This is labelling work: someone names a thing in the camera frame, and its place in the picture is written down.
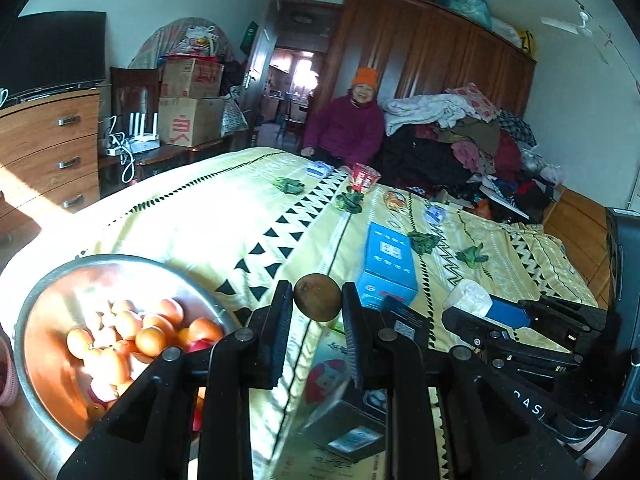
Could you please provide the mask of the cardboard box lower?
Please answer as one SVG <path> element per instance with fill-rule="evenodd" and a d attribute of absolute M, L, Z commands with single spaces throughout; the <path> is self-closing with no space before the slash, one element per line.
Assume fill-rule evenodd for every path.
<path fill-rule="evenodd" d="M 161 144 L 194 148 L 221 138 L 223 99 L 160 98 L 158 112 Z"/>

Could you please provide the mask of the wooden drawer cabinet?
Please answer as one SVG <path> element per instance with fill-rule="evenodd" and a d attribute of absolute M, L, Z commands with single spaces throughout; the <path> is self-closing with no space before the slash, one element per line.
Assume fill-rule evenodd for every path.
<path fill-rule="evenodd" d="M 37 231 L 100 199 L 96 89 L 1 111 L 1 238 Z"/>

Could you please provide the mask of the brown round longan fruit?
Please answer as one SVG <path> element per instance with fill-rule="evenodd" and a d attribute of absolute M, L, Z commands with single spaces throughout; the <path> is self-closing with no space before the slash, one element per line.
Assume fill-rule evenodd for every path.
<path fill-rule="evenodd" d="M 311 273 L 300 278 L 294 286 L 294 300 L 298 310 L 316 322 L 329 322 L 341 311 L 341 289 L 326 274 Z"/>

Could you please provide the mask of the pile of clothes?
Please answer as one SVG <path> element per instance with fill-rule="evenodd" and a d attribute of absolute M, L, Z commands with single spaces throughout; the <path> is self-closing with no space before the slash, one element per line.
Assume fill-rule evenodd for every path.
<path fill-rule="evenodd" d="M 382 104 L 376 166 L 395 188 L 488 219 L 544 222 L 564 181 L 545 162 L 528 122 L 496 107 L 475 84 Z"/>

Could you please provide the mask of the black television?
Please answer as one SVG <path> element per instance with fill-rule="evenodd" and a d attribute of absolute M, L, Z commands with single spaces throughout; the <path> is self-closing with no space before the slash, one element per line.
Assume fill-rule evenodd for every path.
<path fill-rule="evenodd" d="M 55 11 L 18 18 L 1 41 L 1 99 L 5 107 L 106 77 L 106 14 Z"/>

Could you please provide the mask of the green leaf vegetable far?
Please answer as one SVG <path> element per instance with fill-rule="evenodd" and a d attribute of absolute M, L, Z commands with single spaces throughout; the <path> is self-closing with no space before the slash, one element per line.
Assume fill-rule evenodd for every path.
<path fill-rule="evenodd" d="M 297 179 L 275 178 L 272 185 L 280 192 L 288 195 L 299 195 L 305 191 L 305 185 Z"/>

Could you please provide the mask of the orange snack packet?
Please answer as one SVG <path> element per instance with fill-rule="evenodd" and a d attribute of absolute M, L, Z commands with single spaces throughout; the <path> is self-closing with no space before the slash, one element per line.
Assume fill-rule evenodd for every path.
<path fill-rule="evenodd" d="M 384 204 L 391 211 L 406 211 L 407 210 L 407 200 L 405 196 L 401 193 L 387 190 L 384 194 Z"/>

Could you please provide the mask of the metal bowl of fruits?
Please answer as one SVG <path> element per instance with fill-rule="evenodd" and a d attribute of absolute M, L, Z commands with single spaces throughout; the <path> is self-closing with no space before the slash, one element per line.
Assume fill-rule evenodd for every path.
<path fill-rule="evenodd" d="M 120 255 L 65 263 L 35 284 L 18 316 L 15 359 L 27 402 L 74 448 L 152 361 L 137 333 L 154 326 L 162 344 L 185 349 L 201 318 L 222 334 L 240 326 L 209 292 L 163 263 Z"/>

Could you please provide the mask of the yellow patterned bed sheet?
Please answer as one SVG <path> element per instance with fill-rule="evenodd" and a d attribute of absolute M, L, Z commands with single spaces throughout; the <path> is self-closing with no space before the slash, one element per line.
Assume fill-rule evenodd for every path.
<path fill-rule="evenodd" d="M 303 182 L 305 191 L 280 192 L 272 185 L 278 177 Z M 440 236 L 431 255 L 413 259 L 418 293 L 411 305 L 433 323 L 433 349 L 458 342 L 440 318 L 450 290 L 464 278 L 511 301 L 548 295 L 596 304 L 562 243 L 539 226 L 499 224 L 455 209 L 432 226 L 424 220 L 424 198 L 407 193 L 407 210 L 391 211 L 383 185 L 364 198 L 359 214 L 349 214 L 335 207 L 348 182 L 338 171 L 311 178 L 302 158 L 274 148 L 248 148 L 146 179 L 46 226 L 15 255 L 1 275 L 2 327 L 14 332 L 27 294 L 44 274 L 94 254 L 165 263 L 226 309 L 257 309 L 269 304 L 281 280 L 309 273 L 356 280 L 372 222 Z M 489 260 L 478 268 L 456 258 L 480 243 Z"/>

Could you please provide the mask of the person in purple jacket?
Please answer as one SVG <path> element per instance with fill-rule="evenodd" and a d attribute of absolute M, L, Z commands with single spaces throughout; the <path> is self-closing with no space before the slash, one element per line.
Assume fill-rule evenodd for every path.
<path fill-rule="evenodd" d="M 385 134 L 377 94 L 378 72 L 370 67 L 358 68 L 348 92 L 311 117 L 300 154 L 333 167 L 367 165 Z"/>

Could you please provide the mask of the cardboard box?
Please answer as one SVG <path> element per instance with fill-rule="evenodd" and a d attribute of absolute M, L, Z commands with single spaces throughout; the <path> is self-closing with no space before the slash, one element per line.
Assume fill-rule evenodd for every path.
<path fill-rule="evenodd" d="M 204 58 L 170 58 L 164 64 L 162 98 L 218 98 L 224 66 Z"/>
<path fill-rule="evenodd" d="M 194 148 L 221 138 L 223 99 L 160 98 L 158 112 L 161 144 Z"/>

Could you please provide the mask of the pale taro chunk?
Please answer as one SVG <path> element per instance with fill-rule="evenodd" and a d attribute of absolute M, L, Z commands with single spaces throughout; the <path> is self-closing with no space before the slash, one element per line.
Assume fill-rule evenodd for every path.
<path fill-rule="evenodd" d="M 442 306 L 445 310 L 457 308 L 466 313 L 486 318 L 492 306 L 491 296 L 476 281 L 464 278 L 448 294 Z"/>

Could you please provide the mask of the black product box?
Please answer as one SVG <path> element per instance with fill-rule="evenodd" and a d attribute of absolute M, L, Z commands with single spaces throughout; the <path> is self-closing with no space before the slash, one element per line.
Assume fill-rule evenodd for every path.
<path fill-rule="evenodd" d="M 386 392 L 356 388 L 344 336 L 321 338 L 304 403 L 310 413 L 299 433 L 313 444 L 351 463 L 385 450 Z"/>

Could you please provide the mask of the wooden headboard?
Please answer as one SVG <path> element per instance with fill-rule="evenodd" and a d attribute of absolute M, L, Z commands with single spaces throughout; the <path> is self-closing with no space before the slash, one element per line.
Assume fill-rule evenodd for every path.
<path fill-rule="evenodd" d="M 563 185 L 544 213 L 544 230 L 562 240 L 568 260 L 586 282 L 601 309 L 608 308 L 610 258 L 606 244 L 605 208 Z"/>

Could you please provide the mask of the cardboard box upper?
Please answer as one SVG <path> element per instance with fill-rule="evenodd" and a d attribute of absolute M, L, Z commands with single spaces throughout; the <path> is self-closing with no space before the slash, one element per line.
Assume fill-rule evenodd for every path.
<path fill-rule="evenodd" d="M 162 98 L 218 98 L 224 66 L 204 58 L 170 58 L 164 64 Z"/>

